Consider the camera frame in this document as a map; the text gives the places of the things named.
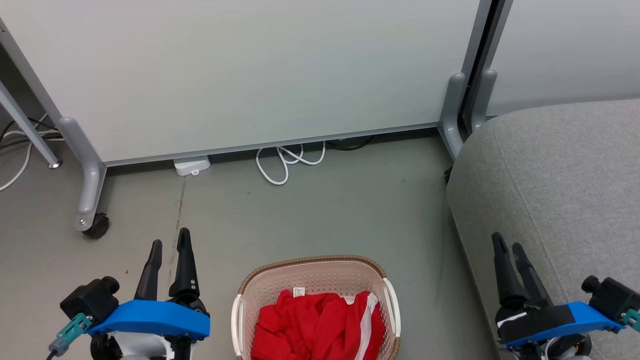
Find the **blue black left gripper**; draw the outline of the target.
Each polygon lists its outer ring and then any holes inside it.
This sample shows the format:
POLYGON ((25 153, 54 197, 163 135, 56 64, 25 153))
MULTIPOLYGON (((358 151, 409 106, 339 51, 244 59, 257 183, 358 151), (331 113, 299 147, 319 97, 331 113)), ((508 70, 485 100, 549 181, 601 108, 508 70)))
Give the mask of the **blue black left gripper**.
MULTIPOLYGON (((178 260, 171 298, 198 299, 201 295, 191 234, 182 227, 176 245, 178 260)), ((163 244, 156 239, 142 269, 134 299, 119 304, 101 296, 87 304, 92 318, 87 334, 94 360, 190 360, 195 346, 211 334, 210 315, 197 300, 157 301, 163 244)))

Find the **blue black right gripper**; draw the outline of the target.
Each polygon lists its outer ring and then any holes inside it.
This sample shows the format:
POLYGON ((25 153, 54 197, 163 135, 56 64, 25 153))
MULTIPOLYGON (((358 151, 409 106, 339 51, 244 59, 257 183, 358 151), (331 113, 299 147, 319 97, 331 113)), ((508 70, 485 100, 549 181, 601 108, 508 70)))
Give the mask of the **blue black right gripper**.
POLYGON ((540 343, 593 331, 618 332, 626 327, 622 322, 622 313, 626 312, 626 300, 591 299, 589 303, 572 301, 553 305, 523 246, 519 243, 512 245, 521 284, 512 266, 509 248, 503 235, 494 232, 491 241, 500 304, 495 317, 497 333, 501 344, 507 348, 517 349, 528 343, 540 343), (529 300, 532 305, 541 308, 532 307, 528 303, 529 300))

